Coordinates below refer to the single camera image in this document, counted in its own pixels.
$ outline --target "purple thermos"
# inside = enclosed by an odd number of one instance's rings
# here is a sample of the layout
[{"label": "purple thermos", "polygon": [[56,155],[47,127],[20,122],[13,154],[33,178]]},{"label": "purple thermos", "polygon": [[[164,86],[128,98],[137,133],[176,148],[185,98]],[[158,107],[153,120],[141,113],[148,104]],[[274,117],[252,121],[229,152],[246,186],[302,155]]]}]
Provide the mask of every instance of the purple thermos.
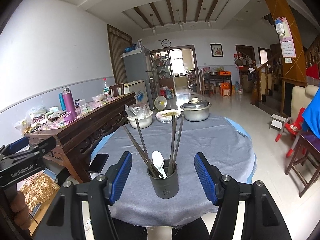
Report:
[{"label": "purple thermos", "polygon": [[76,112],[75,104],[73,102],[71,90],[69,88],[64,88],[62,92],[62,97],[64,100],[64,104],[66,105],[67,111],[71,112],[74,118],[76,118],[77,112]]}]

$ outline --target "wall clock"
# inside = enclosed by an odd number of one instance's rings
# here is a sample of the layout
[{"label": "wall clock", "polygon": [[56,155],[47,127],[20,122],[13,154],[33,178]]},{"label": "wall clock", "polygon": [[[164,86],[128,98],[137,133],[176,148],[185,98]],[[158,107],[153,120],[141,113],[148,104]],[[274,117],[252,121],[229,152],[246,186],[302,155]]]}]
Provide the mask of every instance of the wall clock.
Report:
[{"label": "wall clock", "polygon": [[164,47],[164,48],[168,48],[168,47],[171,46],[171,41],[169,41],[169,40],[163,40],[163,41],[161,42],[161,45],[162,45],[162,47]]}]

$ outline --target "wooden ceiling beam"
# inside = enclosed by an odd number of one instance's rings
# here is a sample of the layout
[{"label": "wooden ceiling beam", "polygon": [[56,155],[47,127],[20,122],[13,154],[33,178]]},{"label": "wooden ceiling beam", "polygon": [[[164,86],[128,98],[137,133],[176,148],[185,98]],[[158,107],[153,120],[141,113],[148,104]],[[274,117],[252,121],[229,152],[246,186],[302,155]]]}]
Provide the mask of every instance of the wooden ceiling beam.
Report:
[{"label": "wooden ceiling beam", "polygon": [[157,10],[155,4],[152,3],[152,2],[149,3],[149,4],[150,4],[153,12],[155,13],[156,17],[158,18],[158,21],[160,22],[161,26],[164,26],[163,21],[162,21],[162,19],[161,19],[161,17],[160,17],[160,14],[158,13],[158,10]]},{"label": "wooden ceiling beam", "polygon": [[210,19],[211,15],[213,13],[213,10],[217,6],[218,1],[219,0],[212,0],[212,4],[211,4],[210,9],[209,9],[208,14],[207,14],[207,19]]},{"label": "wooden ceiling beam", "polygon": [[187,0],[183,0],[183,22],[187,23]]},{"label": "wooden ceiling beam", "polygon": [[166,0],[166,2],[167,2],[167,5],[168,5],[168,9],[169,9],[170,16],[171,16],[172,24],[176,24],[176,22],[175,22],[175,20],[174,20],[174,16],[173,16],[173,11],[172,11],[171,2],[170,2],[170,0]]},{"label": "wooden ceiling beam", "polygon": [[149,20],[146,18],[146,16],[143,14],[143,12],[138,8],[134,7],[133,8],[139,15],[140,17],[148,24],[148,26],[152,29],[152,24],[149,22]]},{"label": "wooden ceiling beam", "polygon": [[202,3],[203,3],[203,0],[198,0],[197,10],[196,10],[196,16],[195,16],[195,23],[196,23],[196,22],[198,21],[198,19],[199,19],[199,14],[200,14],[200,11],[201,11]]}]

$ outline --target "white spoon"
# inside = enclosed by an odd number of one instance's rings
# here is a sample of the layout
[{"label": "white spoon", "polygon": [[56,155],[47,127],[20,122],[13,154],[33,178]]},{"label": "white spoon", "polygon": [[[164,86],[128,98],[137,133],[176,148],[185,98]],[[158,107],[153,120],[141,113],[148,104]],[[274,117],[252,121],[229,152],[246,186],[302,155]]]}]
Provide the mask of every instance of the white spoon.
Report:
[{"label": "white spoon", "polygon": [[152,153],[152,161],[153,161],[154,166],[158,169],[158,171],[162,174],[162,176],[164,178],[166,178],[167,175],[165,174],[164,168],[163,168],[164,159],[163,159],[161,153],[158,151],[154,151]]}]

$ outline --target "curtain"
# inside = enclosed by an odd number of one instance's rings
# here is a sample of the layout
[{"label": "curtain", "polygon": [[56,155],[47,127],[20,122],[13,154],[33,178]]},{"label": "curtain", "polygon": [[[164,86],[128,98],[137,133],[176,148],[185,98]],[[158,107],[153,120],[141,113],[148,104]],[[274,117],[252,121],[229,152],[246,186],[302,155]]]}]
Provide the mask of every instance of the curtain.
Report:
[{"label": "curtain", "polygon": [[132,38],[128,34],[108,25],[108,39],[113,75],[116,84],[127,83],[124,61],[120,55],[124,53],[125,48],[132,46]]}]

